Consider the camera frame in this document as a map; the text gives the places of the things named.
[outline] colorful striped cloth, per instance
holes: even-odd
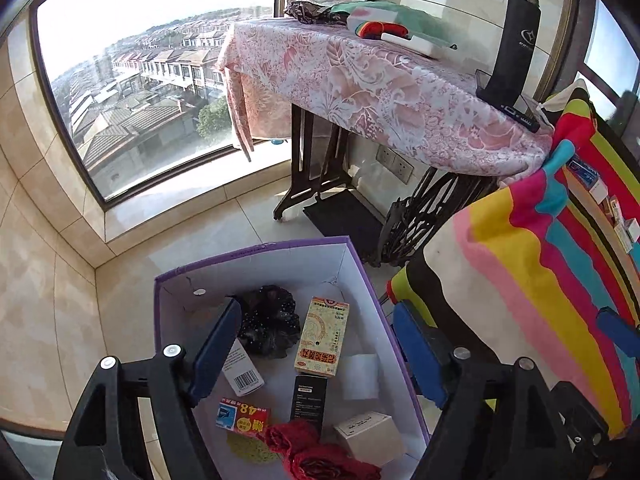
[[[575,89],[544,166],[453,216],[388,291],[456,346],[510,364],[528,356],[549,387],[571,381],[616,435],[640,414],[640,370],[595,320],[610,306],[640,322],[640,246],[625,254],[564,165],[579,151],[627,219],[640,219],[640,184],[638,165],[594,117],[588,94]]]

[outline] black plastic frame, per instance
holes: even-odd
[[[38,8],[42,3],[44,3],[44,1],[46,0],[33,0],[31,2],[31,5],[29,6],[29,27],[31,32],[30,49],[33,53],[33,60],[36,66],[36,77],[38,78],[38,82],[45,96],[47,110],[49,111],[49,115],[51,116],[58,133],[60,134],[60,138],[63,141],[66,152],[69,154],[69,157],[73,161],[73,164],[82,177],[82,180],[84,181],[88,189],[91,190],[92,195],[95,197],[95,199],[98,201],[98,204],[100,204],[100,207],[104,211],[118,205],[121,202],[124,202],[126,199],[131,198],[146,189],[149,189],[150,187],[164,182],[165,180],[168,180],[186,171],[192,170],[193,168],[205,164],[206,162],[210,162],[222,156],[239,151],[239,149],[234,148],[233,146],[225,146],[223,148],[214,150],[213,152],[205,153],[204,155],[188,160],[187,162],[175,166],[174,168],[170,168],[163,171],[162,173],[156,174],[155,176],[150,177],[144,182],[140,182],[110,199],[105,199],[105,197],[102,196],[102,194],[96,187],[94,181],[89,175],[88,170],[82,163],[82,159],[80,158],[78,150],[76,150],[76,147],[71,141],[68,129],[66,127],[66,124],[62,120],[62,117],[60,116],[58,105],[56,104],[53,91],[51,89],[49,76],[47,75],[47,71],[42,59],[42,51],[40,50],[40,37],[38,34]],[[281,6],[281,0],[274,0],[273,12],[275,16],[282,15],[282,9],[280,8]]]

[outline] floral tablecloth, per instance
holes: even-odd
[[[339,25],[235,23],[218,58],[244,152],[290,137],[294,103],[424,163],[509,183],[534,173],[552,133],[533,134],[476,98],[475,77]]]

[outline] electrical outlet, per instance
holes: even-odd
[[[414,167],[406,160],[404,160],[404,158],[402,158],[400,155],[396,155],[396,159],[391,165],[390,170],[391,173],[402,180],[402,182],[407,184],[409,182],[411,174],[414,172]]]
[[[382,146],[382,144],[380,144],[378,146],[378,152],[376,153],[376,160],[391,171],[391,168],[396,161],[396,154],[386,146]]]

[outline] black hair scrunchie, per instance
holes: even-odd
[[[265,285],[234,298],[242,307],[238,339],[247,353],[285,358],[287,349],[298,342],[301,332],[291,293],[277,285]]]

